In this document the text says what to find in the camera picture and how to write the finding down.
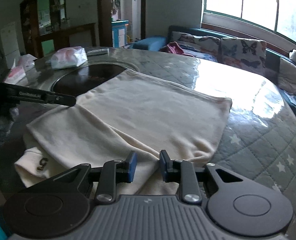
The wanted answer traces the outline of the cream knit garment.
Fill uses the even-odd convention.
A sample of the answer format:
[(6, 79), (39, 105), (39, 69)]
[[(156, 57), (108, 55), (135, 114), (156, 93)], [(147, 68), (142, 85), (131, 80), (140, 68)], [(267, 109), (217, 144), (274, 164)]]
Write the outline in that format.
[(55, 107), (29, 123), (26, 151), (14, 167), (30, 187), (76, 165), (100, 167), (134, 151), (134, 181), (118, 192), (174, 194), (178, 185), (163, 182), (159, 152), (203, 166), (219, 146), (231, 106), (230, 98), (125, 70), (80, 95), (73, 107)]

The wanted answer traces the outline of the pink tissue box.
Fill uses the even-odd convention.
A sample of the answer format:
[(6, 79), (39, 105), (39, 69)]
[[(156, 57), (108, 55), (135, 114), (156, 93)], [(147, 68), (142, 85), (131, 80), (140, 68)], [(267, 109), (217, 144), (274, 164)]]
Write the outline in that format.
[(26, 77), (26, 73), (24, 68), (21, 66), (16, 66), (11, 69), (8, 76), (4, 80), (4, 83), (15, 85), (25, 77)]

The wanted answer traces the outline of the white plastic bag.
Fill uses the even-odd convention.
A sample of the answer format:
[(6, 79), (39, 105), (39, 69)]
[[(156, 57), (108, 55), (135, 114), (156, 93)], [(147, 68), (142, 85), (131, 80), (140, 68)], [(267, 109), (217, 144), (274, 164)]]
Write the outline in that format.
[(21, 57), (19, 57), (17, 66), (22, 67), (23, 70), (27, 72), (35, 67), (36, 60), (37, 58), (32, 56), (31, 54), (22, 55)]

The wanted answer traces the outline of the white refrigerator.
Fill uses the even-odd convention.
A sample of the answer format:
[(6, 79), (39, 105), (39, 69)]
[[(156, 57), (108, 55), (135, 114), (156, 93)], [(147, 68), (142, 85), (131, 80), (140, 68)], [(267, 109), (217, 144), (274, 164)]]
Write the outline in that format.
[(7, 67), (11, 69), (20, 57), (15, 23), (9, 23), (0, 30), (0, 37)]

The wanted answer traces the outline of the dark wooden shelf unit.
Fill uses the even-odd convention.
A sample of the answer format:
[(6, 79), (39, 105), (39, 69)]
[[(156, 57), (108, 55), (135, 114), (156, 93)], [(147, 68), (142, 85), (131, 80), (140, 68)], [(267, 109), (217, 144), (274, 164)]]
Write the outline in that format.
[(27, 54), (99, 44), (97, 0), (20, 0), (19, 8)]

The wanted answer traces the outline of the soft tissue pack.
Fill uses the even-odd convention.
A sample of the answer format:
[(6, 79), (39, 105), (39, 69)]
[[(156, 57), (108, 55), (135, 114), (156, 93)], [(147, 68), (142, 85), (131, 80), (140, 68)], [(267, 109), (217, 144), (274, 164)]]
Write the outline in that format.
[(79, 67), (87, 62), (87, 54), (83, 47), (69, 47), (56, 51), (51, 56), (51, 68), (54, 70)]

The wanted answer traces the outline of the black round induction cooktop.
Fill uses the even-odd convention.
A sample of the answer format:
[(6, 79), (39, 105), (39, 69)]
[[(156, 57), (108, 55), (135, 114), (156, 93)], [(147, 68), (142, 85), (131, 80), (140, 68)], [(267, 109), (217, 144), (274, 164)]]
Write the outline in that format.
[(117, 64), (92, 64), (60, 77), (51, 87), (55, 93), (79, 96), (119, 75), (127, 68)]

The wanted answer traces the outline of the white remote control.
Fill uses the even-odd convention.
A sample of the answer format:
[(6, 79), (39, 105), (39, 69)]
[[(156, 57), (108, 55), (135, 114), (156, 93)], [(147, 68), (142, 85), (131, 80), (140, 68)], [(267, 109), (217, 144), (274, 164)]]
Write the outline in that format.
[(93, 49), (86, 52), (87, 56), (105, 55), (108, 53), (109, 53), (108, 48), (98, 48), (98, 49)]

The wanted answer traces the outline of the pink cloth on sofa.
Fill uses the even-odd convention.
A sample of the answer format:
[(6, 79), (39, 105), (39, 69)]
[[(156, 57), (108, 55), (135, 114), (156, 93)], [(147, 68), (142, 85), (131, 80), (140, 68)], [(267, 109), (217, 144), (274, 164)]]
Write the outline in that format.
[(179, 44), (177, 44), (177, 42), (170, 42), (166, 46), (160, 48), (159, 51), (163, 53), (194, 57), (194, 55), (188, 54), (185, 51), (183, 51), (183, 49), (179, 46)]

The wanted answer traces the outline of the butterfly print cushion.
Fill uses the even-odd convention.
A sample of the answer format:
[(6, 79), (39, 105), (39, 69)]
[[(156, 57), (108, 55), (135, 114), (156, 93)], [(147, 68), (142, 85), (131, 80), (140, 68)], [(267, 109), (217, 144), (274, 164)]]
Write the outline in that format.
[(196, 36), (174, 31), (171, 34), (170, 41), (177, 42), (185, 50), (210, 54), (215, 57), (219, 53), (220, 39), (213, 36)]
[(267, 43), (263, 40), (225, 37), (221, 38), (222, 63), (239, 69), (263, 74)]

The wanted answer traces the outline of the blue white cabinet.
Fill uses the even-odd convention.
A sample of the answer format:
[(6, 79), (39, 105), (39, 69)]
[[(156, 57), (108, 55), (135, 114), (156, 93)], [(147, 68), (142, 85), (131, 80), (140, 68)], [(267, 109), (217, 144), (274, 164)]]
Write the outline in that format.
[(114, 48), (122, 48), (127, 45), (128, 20), (113, 21), (111, 23), (112, 40)]

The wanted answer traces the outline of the grey white pillow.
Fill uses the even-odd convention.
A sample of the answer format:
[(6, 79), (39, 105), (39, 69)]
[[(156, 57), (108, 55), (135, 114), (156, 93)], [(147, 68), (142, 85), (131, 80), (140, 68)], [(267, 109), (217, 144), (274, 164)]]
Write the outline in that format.
[(296, 66), (283, 58), (280, 58), (278, 87), (296, 95)]

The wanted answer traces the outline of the blue corner sofa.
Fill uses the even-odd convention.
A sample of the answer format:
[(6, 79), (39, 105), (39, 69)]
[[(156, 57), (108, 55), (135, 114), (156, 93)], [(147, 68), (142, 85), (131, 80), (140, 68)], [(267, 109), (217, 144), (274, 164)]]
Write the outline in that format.
[(278, 87), (296, 116), (296, 61), (270, 50), (266, 41), (172, 25), (166, 37), (145, 38), (130, 47), (194, 56), (262, 75)]

